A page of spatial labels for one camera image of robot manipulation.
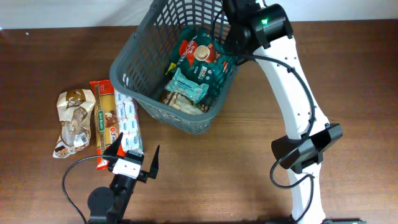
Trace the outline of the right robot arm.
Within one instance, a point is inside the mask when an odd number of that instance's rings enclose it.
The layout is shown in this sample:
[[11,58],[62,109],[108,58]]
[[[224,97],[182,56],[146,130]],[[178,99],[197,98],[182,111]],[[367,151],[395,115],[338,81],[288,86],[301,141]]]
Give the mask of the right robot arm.
[[292,25],[279,4],[223,1],[230,24],[226,54],[264,71],[280,107],[286,135],[272,141],[271,182],[292,191],[289,223],[325,223],[320,196],[323,153],[343,135],[320,109],[303,72]]

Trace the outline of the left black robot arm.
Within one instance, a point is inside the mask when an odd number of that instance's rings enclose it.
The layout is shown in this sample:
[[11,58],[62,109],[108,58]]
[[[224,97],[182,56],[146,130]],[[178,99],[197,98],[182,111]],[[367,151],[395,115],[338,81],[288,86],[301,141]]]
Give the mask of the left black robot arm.
[[141,169],[144,155],[128,151],[119,156],[122,134],[105,151],[107,168],[114,174],[109,187],[98,187],[88,197],[89,223],[127,223],[123,218],[137,182],[155,179],[159,171],[159,147],[156,149],[150,170]]

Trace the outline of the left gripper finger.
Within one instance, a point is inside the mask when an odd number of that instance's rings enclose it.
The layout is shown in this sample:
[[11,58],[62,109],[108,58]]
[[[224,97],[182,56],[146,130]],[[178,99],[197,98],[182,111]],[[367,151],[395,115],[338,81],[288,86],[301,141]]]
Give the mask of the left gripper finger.
[[118,138],[111,143],[111,145],[104,151],[103,155],[104,156],[117,156],[117,153],[119,151],[119,147],[121,145],[121,141],[123,139],[123,133],[119,134]]
[[151,179],[156,179],[159,171],[159,151],[160,151],[160,145],[157,146],[152,163],[150,165],[148,177]]

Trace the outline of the teal wet wipes pack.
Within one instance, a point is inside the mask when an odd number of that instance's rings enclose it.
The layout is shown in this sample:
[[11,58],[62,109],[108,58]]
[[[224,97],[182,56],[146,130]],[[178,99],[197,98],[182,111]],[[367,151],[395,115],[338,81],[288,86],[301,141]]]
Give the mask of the teal wet wipes pack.
[[165,89],[186,96],[194,103],[199,103],[206,96],[209,85],[206,83],[199,85],[187,79],[181,69],[178,68],[171,81],[166,84]]

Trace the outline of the beige brown snack bag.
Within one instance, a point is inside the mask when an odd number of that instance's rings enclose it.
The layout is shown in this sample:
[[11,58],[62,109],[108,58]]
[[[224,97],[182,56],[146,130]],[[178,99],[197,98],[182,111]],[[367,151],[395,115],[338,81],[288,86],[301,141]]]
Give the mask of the beige brown snack bag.
[[210,109],[207,105],[196,104],[186,96],[168,90],[164,90],[159,102],[190,115],[204,114]]

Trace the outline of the grey plastic shopping basket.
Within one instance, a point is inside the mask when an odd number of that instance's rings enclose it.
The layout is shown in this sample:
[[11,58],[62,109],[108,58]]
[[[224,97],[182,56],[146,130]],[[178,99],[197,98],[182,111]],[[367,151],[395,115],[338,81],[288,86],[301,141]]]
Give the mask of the grey plastic shopping basket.
[[224,42],[230,25],[219,0],[151,2],[150,8],[136,31],[113,62],[109,79],[115,90],[130,96],[155,119],[161,120],[190,134],[206,132],[222,109],[238,67],[228,68],[220,95],[207,97],[204,104],[210,110],[190,115],[159,102],[169,77],[172,50],[184,28],[215,29],[215,40]]

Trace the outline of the green Nescafe coffee bag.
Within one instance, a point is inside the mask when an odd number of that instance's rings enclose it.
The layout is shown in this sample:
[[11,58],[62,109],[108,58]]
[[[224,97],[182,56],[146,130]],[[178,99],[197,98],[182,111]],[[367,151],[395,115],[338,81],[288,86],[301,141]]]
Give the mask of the green Nescafe coffee bag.
[[222,51],[223,46],[213,41],[207,30],[186,27],[173,49],[166,74],[174,74],[179,68],[187,79],[209,85],[210,96],[218,96],[235,61]]

